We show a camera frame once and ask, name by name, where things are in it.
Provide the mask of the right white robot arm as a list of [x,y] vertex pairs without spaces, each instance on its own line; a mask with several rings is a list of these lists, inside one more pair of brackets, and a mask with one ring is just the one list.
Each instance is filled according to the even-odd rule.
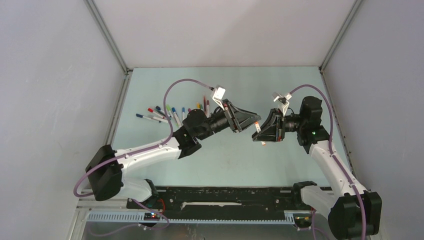
[[310,206],[318,211],[338,240],[376,235],[382,199],[366,189],[339,159],[332,137],[321,124],[322,113],[322,100],[314,96],[303,98],[297,114],[285,116],[281,108],[273,108],[252,140],[281,142],[287,132],[295,132],[299,145],[323,172],[332,194],[313,181],[297,182],[291,188],[291,204],[297,209]]

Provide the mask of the orange cap marker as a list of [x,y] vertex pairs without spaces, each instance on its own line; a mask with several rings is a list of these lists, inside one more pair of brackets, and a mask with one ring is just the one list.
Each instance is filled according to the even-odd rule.
[[[256,121],[254,125],[255,125],[255,128],[256,128],[256,135],[255,135],[255,137],[257,138],[259,136],[260,132],[261,132],[261,127],[260,127],[260,124],[259,124],[258,121]],[[261,145],[262,146],[265,146],[266,145],[266,142],[265,141],[261,141]]]

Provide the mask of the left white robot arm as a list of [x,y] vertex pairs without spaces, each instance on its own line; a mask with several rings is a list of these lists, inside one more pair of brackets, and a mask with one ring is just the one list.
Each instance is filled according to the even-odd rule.
[[142,168],[188,157],[202,147],[200,140],[225,129],[243,132],[261,119],[257,113],[238,108],[228,99],[222,102],[220,110],[210,116],[200,109],[191,110],[182,127],[168,138],[135,149],[102,146],[85,169],[94,199],[101,202],[121,196],[134,199],[145,208],[156,206],[158,192],[153,182],[137,176]]

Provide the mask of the brown cap marker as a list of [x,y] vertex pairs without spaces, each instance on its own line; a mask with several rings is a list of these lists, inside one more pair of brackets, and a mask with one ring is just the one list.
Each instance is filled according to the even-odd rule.
[[206,110],[206,116],[209,118],[210,117],[210,101],[209,100],[206,101],[205,110]]

